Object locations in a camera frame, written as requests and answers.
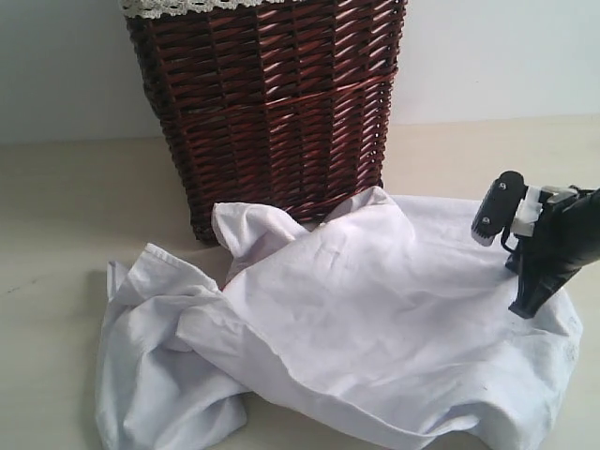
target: brown wicker basket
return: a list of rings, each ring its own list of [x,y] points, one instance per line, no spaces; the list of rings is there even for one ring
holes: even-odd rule
[[[127,19],[145,93],[211,241],[217,202],[320,219],[381,183],[404,0]]]

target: white lace trim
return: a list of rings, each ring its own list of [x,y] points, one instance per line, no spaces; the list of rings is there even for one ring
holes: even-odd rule
[[[189,12],[208,12],[214,8],[236,9],[256,7],[261,3],[283,3],[285,0],[120,0],[121,9],[128,17],[157,19],[163,14],[180,16]]]

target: crumpled white fabric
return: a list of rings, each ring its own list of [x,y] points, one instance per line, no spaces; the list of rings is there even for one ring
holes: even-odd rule
[[[565,291],[529,321],[507,310],[517,280],[501,248],[472,241],[477,206],[375,187],[308,232],[270,206],[218,204],[234,256],[222,291],[152,245],[128,273],[110,265],[105,447],[204,448],[245,423],[237,395],[252,390],[390,449],[452,430],[536,449],[582,327]]]

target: beige tabletop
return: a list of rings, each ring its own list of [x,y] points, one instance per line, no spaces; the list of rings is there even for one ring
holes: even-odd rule
[[[385,187],[481,199],[502,171],[533,185],[600,185],[600,117],[393,127]],[[146,242],[222,280],[229,263],[188,226],[183,189],[160,140],[0,147],[0,449],[99,450],[98,330],[108,260]],[[600,264],[569,285],[585,331],[576,373],[543,450],[595,448],[600,410]],[[297,413],[247,396],[249,423],[217,450],[368,450]],[[486,448],[464,434],[429,450]]]

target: woven wicker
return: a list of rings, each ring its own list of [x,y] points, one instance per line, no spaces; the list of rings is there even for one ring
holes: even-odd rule
[[[214,203],[318,220],[381,183],[404,0],[127,19],[196,236]]]

